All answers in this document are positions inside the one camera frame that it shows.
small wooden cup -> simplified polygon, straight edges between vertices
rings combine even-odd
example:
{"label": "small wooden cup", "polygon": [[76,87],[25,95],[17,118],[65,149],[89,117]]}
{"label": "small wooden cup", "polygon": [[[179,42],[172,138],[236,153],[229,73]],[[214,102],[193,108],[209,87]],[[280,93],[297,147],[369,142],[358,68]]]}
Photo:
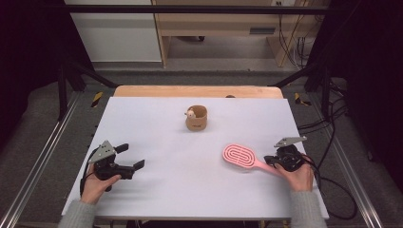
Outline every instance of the small wooden cup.
{"label": "small wooden cup", "polygon": [[207,108],[202,105],[193,105],[187,108],[187,112],[193,111],[195,116],[186,118],[186,126],[191,131],[201,131],[207,127]]}

person's arm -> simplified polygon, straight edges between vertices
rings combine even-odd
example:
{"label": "person's arm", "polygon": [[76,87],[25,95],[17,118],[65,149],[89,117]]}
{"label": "person's arm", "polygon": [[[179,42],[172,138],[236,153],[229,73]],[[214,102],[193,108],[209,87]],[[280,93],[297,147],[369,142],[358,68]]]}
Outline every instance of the person's arm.
{"label": "person's arm", "polygon": [[95,205],[107,187],[121,178],[120,175],[116,175],[108,180],[99,180],[93,172],[94,166],[92,164],[87,172],[86,184],[80,201],[73,201],[71,203],[66,214],[59,223],[59,228],[92,228],[92,223],[95,217]]}
{"label": "person's arm", "polygon": [[312,192],[314,171],[308,163],[294,172],[286,171],[280,164],[276,169],[291,187],[291,226],[293,228],[327,227],[320,213],[319,200]]}

hairbrush handle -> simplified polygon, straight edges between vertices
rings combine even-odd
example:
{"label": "hairbrush handle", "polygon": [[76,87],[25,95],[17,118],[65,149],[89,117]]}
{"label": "hairbrush handle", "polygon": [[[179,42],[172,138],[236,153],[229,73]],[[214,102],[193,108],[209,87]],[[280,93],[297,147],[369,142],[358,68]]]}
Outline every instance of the hairbrush handle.
{"label": "hairbrush handle", "polygon": [[280,178],[283,178],[282,174],[280,174],[279,171],[276,168],[274,168],[273,166],[270,166],[270,165],[268,165],[266,163],[263,163],[263,162],[261,162],[259,160],[255,161],[254,166],[258,167],[258,168],[261,168],[261,169],[263,169],[263,170],[265,170],[265,171],[267,171],[269,173],[272,173],[272,174],[274,174],[274,175],[276,175],[276,176],[278,176]]}

aluminum rail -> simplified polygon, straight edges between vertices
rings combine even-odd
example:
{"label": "aluminum rail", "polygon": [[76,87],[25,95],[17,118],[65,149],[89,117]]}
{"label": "aluminum rail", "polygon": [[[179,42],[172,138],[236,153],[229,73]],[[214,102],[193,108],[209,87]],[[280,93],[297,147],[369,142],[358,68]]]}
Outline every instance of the aluminum rail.
{"label": "aluminum rail", "polygon": [[14,227],[20,218],[28,200],[31,196],[36,184],[38,183],[39,179],[43,171],[45,170],[48,160],[51,154],[54,151],[57,143],[59,142],[68,121],[71,118],[72,113],[74,112],[75,107],[80,100],[81,93],[74,92],[69,102],[69,108],[67,110],[67,114],[65,118],[57,124],[53,128],[53,132],[51,133],[50,137],[48,138],[47,143],[45,144],[44,148],[42,149],[41,154],[39,155],[36,163],[33,165],[30,173],[25,180],[23,186],[21,187],[18,195],[15,197],[14,201],[12,202],[11,206],[9,207],[6,214],[0,220],[0,227],[1,228],[11,228]]}
{"label": "aluminum rail", "polygon": [[44,10],[75,13],[213,13],[213,14],[294,14],[328,15],[346,9],[328,7],[249,7],[249,6],[184,6],[184,5],[44,5]]}
{"label": "aluminum rail", "polygon": [[[320,116],[320,101],[318,96],[315,94],[310,94],[312,98],[312,104],[314,105],[315,109],[317,110],[318,115]],[[332,127],[329,125],[325,128],[326,135],[328,136],[329,140],[332,136]],[[343,147],[340,144],[340,141],[335,136],[333,142],[333,149],[335,150],[335,156],[337,159],[337,163],[340,166],[340,170],[343,173],[347,184],[350,187],[350,191],[352,192],[355,202],[361,212],[362,217],[364,218],[365,222],[367,223],[368,227],[371,228],[382,228],[382,222],[379,218],[379,215],[374,209],[373,204],[371,203],[370,198],[367,195],[367,192],[362,186],[361,181],[359,180],[358,175],[356,174],[353,166],[350,164],[349,159],[346,153],[343,150]]]}

pink hairbrush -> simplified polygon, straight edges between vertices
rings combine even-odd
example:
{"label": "pink hairbrush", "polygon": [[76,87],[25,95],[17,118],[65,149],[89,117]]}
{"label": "pink hairbrush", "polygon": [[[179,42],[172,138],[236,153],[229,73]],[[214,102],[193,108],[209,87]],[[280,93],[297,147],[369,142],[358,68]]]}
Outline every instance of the pink hairbrush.
{"label": "pink hairbrush", "polygon": [[240,167],[251,169],[253,167],[258,167],[267,172],[277,175],[278,177],[282,177],[276,168],[263,163],[256,159],[255,153],[242,145],[238,144],[229,144],[225,147],[222,156],[227,162],[231,162]]}

